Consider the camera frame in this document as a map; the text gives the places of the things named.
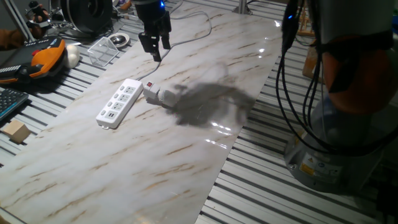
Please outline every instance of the power strip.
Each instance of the power strip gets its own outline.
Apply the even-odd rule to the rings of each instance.
[[[143,89],[142,82],[126,79],[99,112],[97,123],[103,129],[117,128]]]

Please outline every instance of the red switch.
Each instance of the red switch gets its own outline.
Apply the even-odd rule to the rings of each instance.
[[[33,53],[32,53],[32,56],[35,56],[37,53],[39,53],[40,52],[40,50],[35,50],[35,51],[33,51]]]

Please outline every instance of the yellow warning label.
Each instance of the yellow warning label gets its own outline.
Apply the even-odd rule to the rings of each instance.
[[[304,139],[304,137],[307,135],[307,132],[305,132],[304,130],[300,130],[300,131],[297,132],[297,134],[298,134],[302,139]],[[295,145],[298,145],[299,142],[300,142],[300,140],[299,140],[297,137],[294,137],[294,138],[295,138]]]
[[[313,173],[315,171],[314,169],[312,169],[311,167],[305,165],[304,163],[301,164],[300,170],[303,171],[304,173],[310,175],[310,176],[313,176]]]

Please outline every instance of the electrical outlet socket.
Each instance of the electrical outlet socket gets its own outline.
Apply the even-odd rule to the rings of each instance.
[[[132,94],[132,93],[134,93],[134,90],[135,90],[134,87],[128,86],[128,87],[126,88],[126,90],[124,91],[124,93]]]
[[[129,97],[130,97],[129,95],[123,94],[123,95],[120,96],[119,101],[127,102],[127,100],[129,99]]]
[[[122,104],[122,103],[115,103],[115,104],[113,105],[113,107],[112,107],[112,110],[117,110],[117,111],[119,111],[119,110],[122,109],[123,106],[124,106],[124,104]]]

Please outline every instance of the marble surface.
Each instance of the marble surface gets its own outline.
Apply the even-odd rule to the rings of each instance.
[[[194,223],[280,52],[280,24],[205,11],[213,32],[175,47],[151,80],[173,108],[141,95],[116,130],[96,115],[126,78],[156,63],[137,43],[0,170],[1,206],[27,223]],[[208,32],[204,15],[172,20],[171,43]]]

